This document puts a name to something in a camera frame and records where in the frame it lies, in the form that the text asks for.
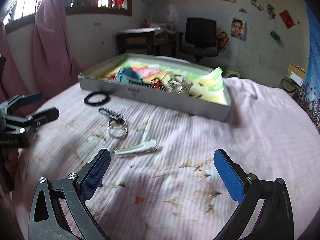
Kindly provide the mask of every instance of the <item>pink curtain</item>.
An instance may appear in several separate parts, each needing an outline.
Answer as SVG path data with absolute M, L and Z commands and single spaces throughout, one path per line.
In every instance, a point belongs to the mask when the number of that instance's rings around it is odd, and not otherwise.
M 35 76 L 44 97 L 51 98 L 78 82 L 80 68 L 70 54 L 63 0 L 43 0 L 35 18 Z
M 0 54 L 6 58 L 1 81 L 2 86 L 0 87 L 0 102 L 14 97 L 15 95 L 28 95 L 29 91 L 19 74 L 11 55 L 3 23 L 0 23 Z M 40 103 L 25 106 L 18 110 L 14 115 L 26 116 L 34 112 L 39 107 Z

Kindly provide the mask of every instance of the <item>office chair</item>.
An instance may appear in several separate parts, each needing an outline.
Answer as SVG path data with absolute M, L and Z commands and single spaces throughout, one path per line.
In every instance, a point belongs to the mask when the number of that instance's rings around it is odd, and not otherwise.
M 188 18 L 185 40 L 187 43 L 194 45 L 194 47 L 183 46 L 183 33 L 179 33 L 179 51 L 193 55 L 196 58 L 197 64 L 199 64 L 203 57 L 218 56 L 220 50 L 219 42 L 217 42 L 217 47 L 214 48 L 217 40 L 216 30 L 216 21 L 202 18 Z

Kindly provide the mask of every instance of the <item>pink bedsheet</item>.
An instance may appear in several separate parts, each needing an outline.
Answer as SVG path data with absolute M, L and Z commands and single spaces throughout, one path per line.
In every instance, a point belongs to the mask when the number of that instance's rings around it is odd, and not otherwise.
M 81 91 L 79 84 L 45 103 L 41 110 L 55 106 L 60 117 L 41 127 L 35 143 L 21 152 L 12 194 L 25 239 L 41 176 L 65 178 L 101 148 L 113 153 L 116 147 L 150 139 L 158 142 L 155 154 L 112 155 L 103 187 L 86 202 L 112 240 L 212 240 L 237 207 L 213 165 L 213 153 L 219 148 L 260 179 L 284 178 L 297 239 L 320 207 L 319 133 L 284 91 L 238 78 L 224 82 L 233 100 L 226 122 L 112 97 L 105 107 L 128 120 L 129 132 L 123 140 L 107 134 L 108 119 L 98 113 L 98 107 L 83 103 L 89 91 Z M 67 219 L 77 232 L 69 213 Z

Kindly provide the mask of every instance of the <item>wooden desk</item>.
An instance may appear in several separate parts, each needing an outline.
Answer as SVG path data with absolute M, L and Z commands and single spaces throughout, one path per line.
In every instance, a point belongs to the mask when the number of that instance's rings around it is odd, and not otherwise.
M 160 47 L 172 45 L 172 57 L 176 57 L 177 34 L 166 31 L 156 35 L 160 28 L 131 29 L 118 32 L 115 36 L 119 54 L 127 49 L 147 49 L 148 55 L 160 55 Z

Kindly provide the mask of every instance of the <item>gray tray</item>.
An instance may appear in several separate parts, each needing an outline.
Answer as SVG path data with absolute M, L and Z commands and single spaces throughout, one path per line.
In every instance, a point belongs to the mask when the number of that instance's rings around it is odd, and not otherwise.
M 220 121 L 224 121 L 226 119 L 231 108 L 231 97 L 226 87 L 224 89 L 224 95 L 228 105 L 221 105 L 198 98 L 191 98 L 185 95 L 177 95 L 139 85 L 102 80 L 96 77 L 108 70 L 111 71 L 123 61 L 129 59 L 149 64 L 165 65 L 172 69 L 181 69 L 201 75 L 209 74 L 212 71 L 211 68 L 175 58 L 126 53 L 113 57 L 84 72 L 81 72 L 78 76 L 80 87 L 94 92 L 106 91 L 111 95 L 118 97 L 164 106 L 210 119 Z

